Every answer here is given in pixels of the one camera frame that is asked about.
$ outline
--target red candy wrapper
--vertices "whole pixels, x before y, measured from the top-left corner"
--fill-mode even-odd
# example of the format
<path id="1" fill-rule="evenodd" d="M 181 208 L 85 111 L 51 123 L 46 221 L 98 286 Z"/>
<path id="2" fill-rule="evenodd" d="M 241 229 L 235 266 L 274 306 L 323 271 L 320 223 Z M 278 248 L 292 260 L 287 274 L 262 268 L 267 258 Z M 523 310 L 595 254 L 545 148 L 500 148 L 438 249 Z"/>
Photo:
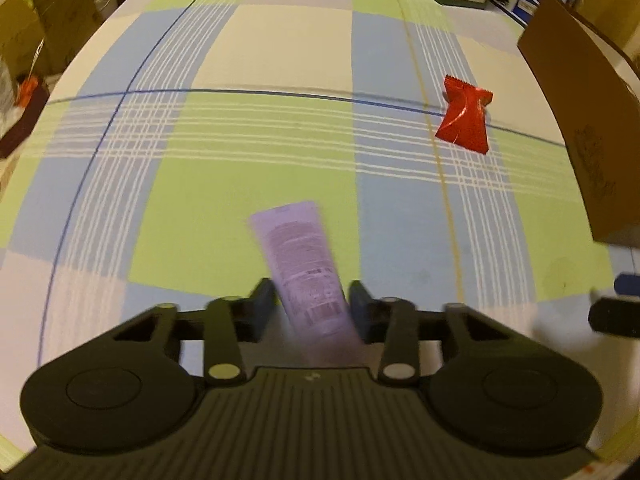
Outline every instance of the red candy wrapper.
<path id="1" fill-rule="evenodd" d="M 436 137 L 485 155 L 489 151 L 489 143 L 484 126 L 484 107 L 494 95 L 450 75 L 444 78 L 444 88 L 449 109 Z"/>

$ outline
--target yellow line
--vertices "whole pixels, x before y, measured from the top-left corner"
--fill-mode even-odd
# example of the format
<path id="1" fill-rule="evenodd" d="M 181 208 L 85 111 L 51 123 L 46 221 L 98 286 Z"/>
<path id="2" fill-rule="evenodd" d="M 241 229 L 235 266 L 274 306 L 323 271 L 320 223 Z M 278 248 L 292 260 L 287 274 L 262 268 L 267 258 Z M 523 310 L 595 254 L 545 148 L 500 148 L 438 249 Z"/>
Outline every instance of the yellow line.
<path id="1" fill-rule="evenodd" d="M 420 68 L 418 67 L 418 60 L 415 56 L 414 45 L 411 41 L 411 35 L 409 34 L 409 26 L 404 15 L 404 10 L 402 9 L 402 4 L 400 0 L 398 1 L 398 7 L 400 9 L 400 15 L 402 16 L 402 25 L 404 26 L 404 33 L 406 35 L 406 42 L 409 45 L 409 51 L 411 53 L 411 60 L 414 64 L 415 75 L 418 78 L 418 83 L 420 84 L 420 92 L 422 93 L 422 98 L 424 100 L 424 104 L 428 105 L 427 99 L 427 91 L 424 86 L 424 81 L 422 80 L 422 75 L 420 74 Z M 442 199 L 444 202 L 444 209 L 447 215 L 447 225 L 449 226 L 449 238 L 451 240 L 451 253 L 453 254 L 453 267 L 456 273 L 456 293 L 458 295 L 458 302 L 465 302 L 465 289 L 462 285 L 462 267 L 460 266 L 460 248 L 458 247 L 458 239 L 456 237 L 456 226 L 453 223 L 453 212 L 451 211 L 451 203 L 449 201 L 449 190 L 447 189 L 447 184 L 445 182 L 444 170 L 442 169 L 442 162 L 440 160 L 440 154 L 438 152 L 438 146 L 436 144 L 436 139 L 433 134 L 433 124 L 431 124 L 430 117 L 425 114 L 424 115 L 427 128 L 429 130 L 429 138 L 431 140 L 431 147 L 433 148 L 433 155 L 436 159 L 436 167 L 438 168 L 438 177 L 440 179 L 440 187 L 442 188 Z"/>

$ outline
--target red packet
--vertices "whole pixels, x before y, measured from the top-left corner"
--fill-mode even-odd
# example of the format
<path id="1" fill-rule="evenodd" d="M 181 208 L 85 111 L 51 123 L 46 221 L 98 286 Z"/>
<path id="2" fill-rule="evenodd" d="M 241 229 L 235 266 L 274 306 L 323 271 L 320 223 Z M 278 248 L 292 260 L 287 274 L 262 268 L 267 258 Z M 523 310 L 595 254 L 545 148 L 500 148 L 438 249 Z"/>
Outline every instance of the red packet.
<path id="1" fill-rule="evenodd" d="M 485 155 L 489 151 L 489 143 L 484 126 L 484 107 L 494 95 L 450 75 L 444 78 L 444 88 L 449 108 L 436 137 Z"/>

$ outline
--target plaid tablecloth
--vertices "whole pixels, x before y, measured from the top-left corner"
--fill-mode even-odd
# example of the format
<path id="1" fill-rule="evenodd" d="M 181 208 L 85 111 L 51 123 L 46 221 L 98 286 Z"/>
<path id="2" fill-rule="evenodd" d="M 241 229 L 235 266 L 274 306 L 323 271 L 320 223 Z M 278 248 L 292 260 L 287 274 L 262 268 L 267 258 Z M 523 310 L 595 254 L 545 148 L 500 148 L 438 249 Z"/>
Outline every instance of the plaid tablecloth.
<path id="1" fill-rule="evenodd" d="M 634 254 L 591 240 L 521 31 L 432 0 L 127 0 L 6 170 L 0 433 L 32 444 L 18 395 L 40 364 L 155 303 L 248 293 L 268 275 L 248 217 L 315 200 L 345 285 L 463 301 L 585 364 L 592 444 L 618 456 L 637 346 L 591 332 L 588 292 Z M 494 92 L 487 156 L 433 137 L 447 73 Z M 296 362 L 283 323 L 249 364 Z"/>

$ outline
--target cardboard flap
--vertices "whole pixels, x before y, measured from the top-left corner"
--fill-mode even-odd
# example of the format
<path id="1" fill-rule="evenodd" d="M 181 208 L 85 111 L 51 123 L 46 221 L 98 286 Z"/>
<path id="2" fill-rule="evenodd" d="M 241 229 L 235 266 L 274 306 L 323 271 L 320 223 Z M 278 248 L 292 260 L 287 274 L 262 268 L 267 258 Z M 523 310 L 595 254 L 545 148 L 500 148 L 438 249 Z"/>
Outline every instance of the cardboard flap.
<path id="1" fill-rule="evenodd" d="M 542 0 L 518 47 L 564 137 L 594 239 L 626 244 L 610 234 L 640 223 L 640 105 L 632 91 L 640 83 L 587 29 L 558 0 Z"/>

